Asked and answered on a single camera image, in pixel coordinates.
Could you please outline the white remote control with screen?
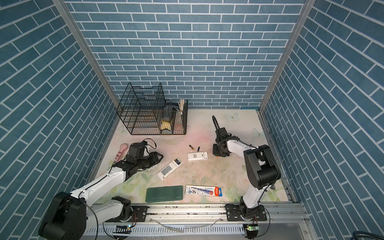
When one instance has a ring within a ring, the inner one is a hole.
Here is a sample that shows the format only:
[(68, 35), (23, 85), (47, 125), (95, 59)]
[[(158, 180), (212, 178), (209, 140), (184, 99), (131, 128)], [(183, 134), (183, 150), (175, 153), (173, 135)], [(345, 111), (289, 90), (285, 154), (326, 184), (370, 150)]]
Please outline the white remote control with screen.
[(160, 172), (158, 172), (157, 176), (163, 181), (166, 179), (172, 172), (174, 172), (182, 162), (176, 158), (171, 161), (167, 166), (165, 166)]

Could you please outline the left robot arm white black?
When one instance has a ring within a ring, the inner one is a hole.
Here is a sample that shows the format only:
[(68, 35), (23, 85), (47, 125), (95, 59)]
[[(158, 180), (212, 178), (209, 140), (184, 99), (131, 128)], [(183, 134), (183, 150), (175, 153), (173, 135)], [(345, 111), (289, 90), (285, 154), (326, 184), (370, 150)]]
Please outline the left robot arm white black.
[(115, 196), (105, 204), (94, 203), (136, 173), (161, 162), (164, 156), (150, 152), (149, 147), (147, 139), (122, 147), (101, 177), (70, 193), (56, 194), (42, 220), (39, 236), (47, 240), (79, 240), (86, 231), (109, 220), (135, 225), (137, 214), (130, 200)]

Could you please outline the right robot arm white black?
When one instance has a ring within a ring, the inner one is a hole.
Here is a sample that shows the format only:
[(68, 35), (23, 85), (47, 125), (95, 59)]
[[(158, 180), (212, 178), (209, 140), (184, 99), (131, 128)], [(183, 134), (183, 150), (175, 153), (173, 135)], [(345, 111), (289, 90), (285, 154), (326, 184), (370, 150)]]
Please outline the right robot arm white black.
[(281, 172), (270, 147), (267, 145), (254, 147), (246, 144), (240, 138), (228, 133), (225, 128), (217, 127), (213, 155), (228, 157), (230, 154), (236, 154), (244, 159), (250, 185), (238, 205), (228, 205), (228, 220), (236, 221), (238, 219), (236, 215), (240, 215), (246, 221), (256, 217), (265, 218), (261, 199), (264, 193), (281, 178)]

